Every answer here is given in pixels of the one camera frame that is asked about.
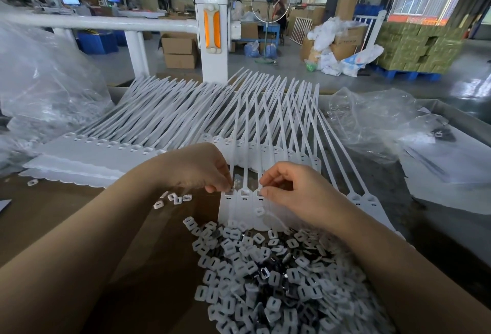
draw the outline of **concrete floor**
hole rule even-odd
[[[158,36],[145,42],[151,74],[167,71],[162,50],[157,50]],[[464,112],[491,124],[491,41],[469,40],[450,70],[438,82],[417,79],[408,82],[397,77],[391,81],[369,69],[369,76],[328,76],[320,71],[313,73],[305,69],[298,57],[300,46],[286,38],[285,46],[279,47],[278,64],[256,64],[253,58],[246,58],[242,50],[229,56],[229,75],[241,67],[272,75],[295,77],[312,83],[319,83],[322,93],[334,93],[342,87],[354,92],[368,92],[395,87],[414,95],[416,98],[439,99]],[[107,55],[92,55],[94,63],[102,70],[107,84],[117,85],[134,77],[128,48],[120,47],[119,52]],[[172,69],[172,73],[201,74],[200,65],[192,70]]]

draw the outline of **orange reflector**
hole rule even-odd
[[[220,13],[215,12],[213,15],[213,37],[215,38],[215,46],[220,47]]]
[[[206,9],[203,10],[203,13],[205,14],[205,41],[206,48],[208,48],[210,46],[210,33],[208,32],[208,14],[206,13]]]

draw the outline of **standing fan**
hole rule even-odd
[[[286,15],[288,8],[290,8],[290,0],[252,0],[251,8],[256,18],[259,21],[266,23],[263,58],[257,58],[255,62],[260,64],[276,64],[276,61],[273,59],[266,58],[267,31],[270,24],[281,20]]]

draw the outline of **forearm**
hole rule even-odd
[[[491,312],[406,241],[361,211],[346,214],[337,236],[353,251],[402,333],[488,331]]]
[[[3,333],[81,328],[163,193],[144,169],[123,176],[0,269]]]

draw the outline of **hand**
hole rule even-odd
[[[322,175],[303,164],[277,162],[264,173],[259,182],[263,185],[262,196],[288,207],[311,225],[334,234],[341,222],[344,222],[344,215],[359,211]],[[292,182],[292,191],[278,188],[288,182]]]
[[[173,150],[144,163],[146,170],[163,179],[163,187],[205,188],[208,193],[227,192],[232,178],[218,148],[204,142]]]

